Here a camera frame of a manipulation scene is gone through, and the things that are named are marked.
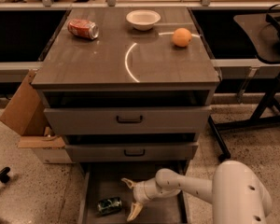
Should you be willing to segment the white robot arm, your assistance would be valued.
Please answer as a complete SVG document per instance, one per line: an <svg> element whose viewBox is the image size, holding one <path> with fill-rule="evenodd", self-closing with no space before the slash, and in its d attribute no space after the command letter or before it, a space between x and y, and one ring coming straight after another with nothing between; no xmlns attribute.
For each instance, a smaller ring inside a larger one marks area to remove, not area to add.
<svg viewBox="0 0 280 224"><path fill-rule="evenodd" d="M213 178L201 179L160 169L153 178L123 182L133 191L127 219L135 220L146 203L176 196L183 191L212 205L213 224L267 224L272 198L255 173L238 161L224 161Z"/></svg>

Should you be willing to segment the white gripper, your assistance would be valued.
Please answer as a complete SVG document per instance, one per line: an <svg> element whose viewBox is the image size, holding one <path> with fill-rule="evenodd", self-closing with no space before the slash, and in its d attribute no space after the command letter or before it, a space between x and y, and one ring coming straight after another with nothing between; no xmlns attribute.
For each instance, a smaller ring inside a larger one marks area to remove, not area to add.
<svg viewBox="0 0 280 224"><path fill-rule="evenodd" d="M129 189L133 189L133 197L136 200L136 203L132 203L130 214L127 217L127 221L135 220L140 212L142 211L143 204L151 201L154 194L154 181L147 180L141 182L134 182L128 178L122 178Z"/></svg>

